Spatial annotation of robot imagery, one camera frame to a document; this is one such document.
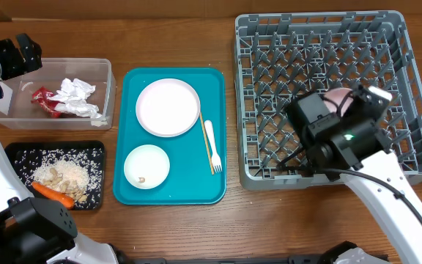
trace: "teal tray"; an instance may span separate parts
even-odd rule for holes
[[[222,173],[211,175],[199,118],[187,133],[172,138],[153,136],[139,124],[136,118],[138,96],[149,84],[162,78],[182,80],[196,90],[203,119],[212,121]],[[126,205],[205,205],[223,198],[227,172],[225,91],[223,75],[212,68],[136,68],[127,73],[123,80],[116,144],[114,195],[118,201]],[[133,187],[123,172],[128,154],[143,144],[162,148],[171,164],[166,180],[149,190]]]

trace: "fork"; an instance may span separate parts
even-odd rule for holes
[[[204,121],[204,129],[206,129],[206,134],[208,135],[208,139],[210,141],[212,156],[211,162],[212,166],[216,173],[222,172],[223,167],[221,164],[221,158],[219,157],[218,151],[216,150],[216,142],[214,140],[214,130],[212,129],[212,123],[209,120]]]

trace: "orange carrot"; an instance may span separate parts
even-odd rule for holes
[[[47,186],[44,186],[37,182],[32,182],[32,187],[38,192],[40,192],[44,197],[47,197],[52,200],[56,200],[62,203],[67,209],[73,209],[74,207],[74,199],[66,196],[59,191],[55,191],[50,189]]]

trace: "dish rack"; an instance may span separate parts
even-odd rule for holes
[[[295,95],[380,87],[393,95],[381,126],[411,184],[422,182],[422,85],[397,11],[240,15],[235,20],[240,182],[250,190],[307,188],[325,175],[279,172],[300,142],[284,116]],[[293,165],[304,163],[303,155]]]

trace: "chopstick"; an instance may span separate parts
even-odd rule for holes
[[[211,175],[214,175],[214,169],[212,168],[210,147],[208,146],[208,140],[206,138],[206,131],[204,130],[203,116],[199,113],[199,119],[201,120],[201,129],[203,130],[204,144],[206,145],[206,152],[208,153],[208,160],[210,161]]]

